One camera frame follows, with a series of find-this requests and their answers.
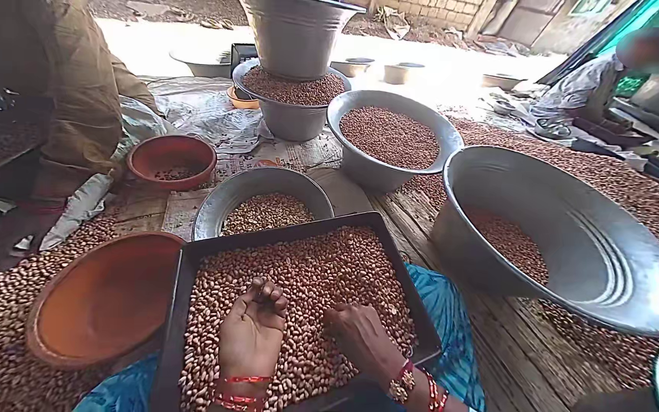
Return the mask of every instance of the white shirt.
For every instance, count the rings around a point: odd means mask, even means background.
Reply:
[[[588,61],[554,84],[530,113],[539,118],[565,117],[564,109],[585,107],[595,92],[611,96],[622,70],[625,66],[615,53]]]

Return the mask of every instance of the aluminum basin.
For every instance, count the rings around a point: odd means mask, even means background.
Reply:
[[[659,241],[588,184],[526,154],[468,146],[444,167],[448,201],[432,240],[453,276],[501,295],[545,298],[624,333],[659,337]],[[517,223],[549,271],[535,282],[485,240],[464,207]]]
[[[314,220],[334,217],[325,191],[307,175],[283,167],[256,167],[230,176],[210,192],[197,213],[193,240],[220,236],[225,218],[241,203],[253,196],[274,192],[303,201]]]
[[[261,114],[264,116],[266,126],[269,127],[271,133],[275,137],[290,142],[306,142],[318,136],[325,126],[328,105],[302,106],[281,103],[252,92],[243,85],[243,75],[258,64],[259,61],[257,59],[251,59],[239,64],[233,70],[233,82],[244,92],[259,99]],[[340,76],[340,79],[345,84],[345,90],[352,89],[350,80],[341,72],[332,68],[330,68],[329,72]]]
[[[340,120],[354,108],[375,106],[387,108],[428,126],[436,135],[439,155],[426,169],[404,169],[384,163],[350,143],[340,130]],[[452,123],[436,110],[395,93],[380,90],[355,90],[334,98],[327,108],[327,124],[342,143],[342,171],[362,187],[375,192],[393,192],[416,174],[436,174],[455,150],[464,146]]]
[[[316,80],[327,73],[337,35],[365,9],[333,0],[241,0],[261,65],[277,76]]]

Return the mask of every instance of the orange plastic bowl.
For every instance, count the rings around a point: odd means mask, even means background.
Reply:
[[[135,233],[72,261],[32,305],[29,350],[65,370],[132,351],[164,323],[183,245],[171,233]]]
[[[209,182],[215,176],[217,154],[212,146],[189,136],[158,136],[136,145],[126,157],[129,170],[160,188],[186,191]],[[160,180],[157,173],[173,168],[201,170],[180,180]]]

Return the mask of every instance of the blue cloth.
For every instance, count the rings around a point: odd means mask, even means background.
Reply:
[[[409,263],[406,269],[442,340],[442,355],[429,372],[450,394],[467,406],[485,412],[485,392],[480,384],[471,325],[461,293],[442,274]]]
[[[158,353],[131,364],[96,386],[73,412],[147,412]]]
[[[485,412],[485,393],[480,385],[471,325],[461,294],[444,275],[416,265],[406,264],[406,268],[442,341],[442,355],[429,372],[450,394],[469,407]],[[104,380],[78,403],[74,412],[146,412],[156,369],[157,354],[153,353]],[[380,388],[364,391],[341,409],[404,410]]]

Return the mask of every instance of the woman's left hand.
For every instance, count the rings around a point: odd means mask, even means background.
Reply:
[[[248,292],[238,297],[220,325],[221,382],[226,378],[274,375],[286,327],[287,304],[279,286],[253,279]],[[262,396],[267,385],[237,385],[231,393]]]

